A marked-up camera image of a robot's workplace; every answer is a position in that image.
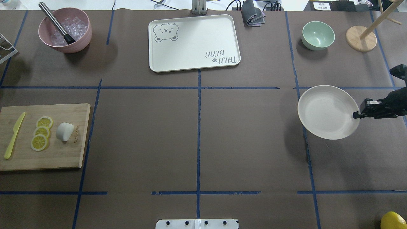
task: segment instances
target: white plate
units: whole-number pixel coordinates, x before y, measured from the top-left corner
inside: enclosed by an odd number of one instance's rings
[[[329,85],[308,89],[298,101],[298,116],[304,127],[318,137],[330,140],[351,135],[360,119],[353,118],[359,111],[355,100],[346,91]]]

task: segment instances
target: table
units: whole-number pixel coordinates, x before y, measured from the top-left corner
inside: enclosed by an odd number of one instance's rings
[[[224,68],[155,73],[147,25],[180,11],[86,11],[93,38],[65,55],[37,36],[41,11],[4,11],[2,34],[19,55],[0,65],[0,107],[92,105],[83,167],[0,173],[2,228],[154,228],[158,219],[234,218],[241,228],[374,228],[407,216],[406,119],[362,119],[325,140],[297,115],[300,95],[329,84],[357,103],[403,83],[405,13],[377,28],[380,43],[354,51],[345,32],[376,12],[265,12],[258,28],[235,21],[242,60]],[[329,24],[336,41],[310,51],[301,28]]]

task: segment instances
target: yellow lemon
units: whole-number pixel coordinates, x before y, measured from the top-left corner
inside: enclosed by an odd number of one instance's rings
[[[399,214],[390,211],[380,220],[380,229],[407,229],[407,223]]]
[[[43,134],[35,135],[31,140],[31,149],[41,151],[48,146],[48,139]]]
[[[45,135],[45,137],[49,138],[50,137],[50,129],[48,129],[48,127],[46,126],[39,126],[34,130],[34,136],[35,135],[39,135],[39,134],[43,134]]]
[[[37,127],[46,126],[48,129],[51,129],[53,124],[54,124],[54,121],[52,120],[51,117],[48,117],[48,116],[41,117],[37,121]]]

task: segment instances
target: yellow knife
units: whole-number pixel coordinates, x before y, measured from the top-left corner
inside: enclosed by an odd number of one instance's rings
[[[23,122],[25,116],[25,112],[23,112],[20,117],[17,119],[17,122],[15,122],[14,127],[13,127],[13,137],[11,138],[11,141],[9,143],[9,146],[6,149],[6,153],[4,154],[4,159],[9,159],[11,157],[11,152],[13,151],[14,147],[14,142],[15,138],[17,137],[18,130],[20,129],[21,123]]]

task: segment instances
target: bowl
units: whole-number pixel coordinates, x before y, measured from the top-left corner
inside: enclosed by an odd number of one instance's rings
[[[335,33],[329,25],[319,21],[312,21],[302,28],[301,40],[307,48],[319,51],[332,45],[335,41]]]
[[[81,37],[74,43],[64,46],[54,46],[51,41],[51,36],[53,36],[56,28],[54,24],[52,24],[51,20],[45,17],[39,24],[38,28],[39,38],[44,44],[63,53],[76,53],[84,49],[86,46],[88,46],[92,38],[92,26],[90,24],[89,17],[85,12],[77,8],[62,8],[55,10],[53,14],[61,24],[65,21],[66,18],[78,17],[85,24],[86,23],[88,24],[88,28],[83,37]]]
[[[298,100],[297,110],[304,127],[324,139],[348,137],[360,121],[353,118],[353,112],[359,111],[355,100],[346,91],[330,85],[305,91]]]

